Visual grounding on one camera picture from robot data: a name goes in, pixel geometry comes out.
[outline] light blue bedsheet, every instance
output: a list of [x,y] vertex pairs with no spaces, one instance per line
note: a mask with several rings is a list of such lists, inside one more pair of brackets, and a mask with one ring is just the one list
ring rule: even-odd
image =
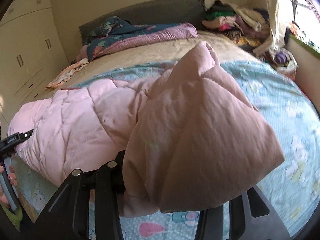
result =
[[[137,65],[98,75],[77,87],[100,78],[134,80],[161,73],[170,63]],[[248,61],[227,62],[222,67],[238,82],[248,99],[271,124],[282,145],[285,162],[259,184],[290,235],[298,232],[320,201],[320,121],[312,103],[288,78],[269,65]],[[56,186],[15,161],[19,189],[38,212],[44,208]],[[224,239],[229,234],[228,208],[224,215]],[[198,212],[177,212],[126,219],[121,218],[124,240],[194,239]],[[90,238],[95,239],[94,206],[90,205]]]

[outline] metal screw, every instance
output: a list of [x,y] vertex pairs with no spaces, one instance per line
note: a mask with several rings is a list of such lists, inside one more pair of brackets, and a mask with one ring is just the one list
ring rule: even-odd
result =
[[114,167],[117,166],[117,163],[115,161],[111,161],[111,162],[108,162],[107,165],[108,165],[109,168],[114,168]]
[[79,170],[79,169],[75,169],[72,171],[73,176],[79,176],[80,174],[81,174],[81,170]]

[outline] white wardrobe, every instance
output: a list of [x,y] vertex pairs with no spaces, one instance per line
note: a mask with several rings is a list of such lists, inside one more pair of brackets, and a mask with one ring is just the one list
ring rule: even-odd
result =
[[69,65],[51,7],[50,0],[15,0],[0,22],[1,137],[20,107]]

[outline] pink jacket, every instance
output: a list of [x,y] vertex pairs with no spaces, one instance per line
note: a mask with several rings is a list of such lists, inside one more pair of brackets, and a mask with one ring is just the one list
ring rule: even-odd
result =
[[103,79],[25,104],[8,134],[30,129],[17,153],[57,186],[126,149],[118,204],[127,217],[219,206],[284,161],[272,128],[205,41],[161,76]]

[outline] headboard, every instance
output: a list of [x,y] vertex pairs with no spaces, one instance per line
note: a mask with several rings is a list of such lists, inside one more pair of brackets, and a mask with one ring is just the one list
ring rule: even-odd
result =
[[134,25],[189,22],[197,30],[205,30],[201,23],[204,15],[204,0],[153,0],[110,12],[81,25],[79,29],[82,44],[84,44],[89,32],[112,16],[118,16]]

